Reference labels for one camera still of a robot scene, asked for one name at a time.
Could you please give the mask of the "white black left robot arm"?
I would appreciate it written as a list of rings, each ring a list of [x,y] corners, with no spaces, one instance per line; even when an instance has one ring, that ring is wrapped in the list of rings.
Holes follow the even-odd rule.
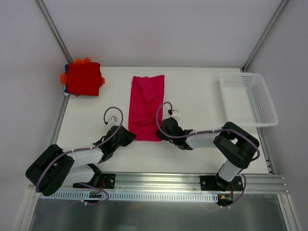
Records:
[[[44,196],[52,195],[63,185],[82,188],[87,184],[95,188],[102,173],[97,164],[109,160],[118,148],[128,146],[136,137],[123,126],[112,126],[90,148],[66,154],[57,144],[52,144],[31,164],[25,176]]]

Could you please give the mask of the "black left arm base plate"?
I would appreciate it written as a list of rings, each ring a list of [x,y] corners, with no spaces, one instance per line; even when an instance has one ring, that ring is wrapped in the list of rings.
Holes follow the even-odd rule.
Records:
[[[74,188],[90,188],[90,189],[114,189],[116,175],[110,173],[94,174],[93,178],[86,183],[74,183]]]

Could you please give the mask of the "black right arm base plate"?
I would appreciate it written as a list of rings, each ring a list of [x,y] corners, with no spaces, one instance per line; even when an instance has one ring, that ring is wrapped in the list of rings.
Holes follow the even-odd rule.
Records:
[[[244,189],[242,178],[240,176],[235,176],[230,182],[223,180],[218,175],[203,175],[199,178],[202,191],[241,192]]]

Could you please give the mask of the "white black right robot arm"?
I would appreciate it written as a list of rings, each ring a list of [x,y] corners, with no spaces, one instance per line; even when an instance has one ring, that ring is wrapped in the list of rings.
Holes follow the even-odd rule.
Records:
[[[216,130],[196,131],[182,129],[176,119],[164,119],[158,127],[159,139],[174,144],[181,150],[217,148],[226,158],[215,176],[201,176],[203,191],[231,191],[233,181],[252,161],[260,157],[259,141],[232,122]]]

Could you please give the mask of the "magenta t shirt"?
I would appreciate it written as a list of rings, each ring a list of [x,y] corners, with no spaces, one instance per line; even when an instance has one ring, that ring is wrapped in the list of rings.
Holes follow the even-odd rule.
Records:
[[[136,135],[137,141],[160,142],[156,132],[156,114],[158,123],[162,122],[163,111],[157,111],[164,102],[165,76],[137,77],[131,83],[128,113],[128,129]]]

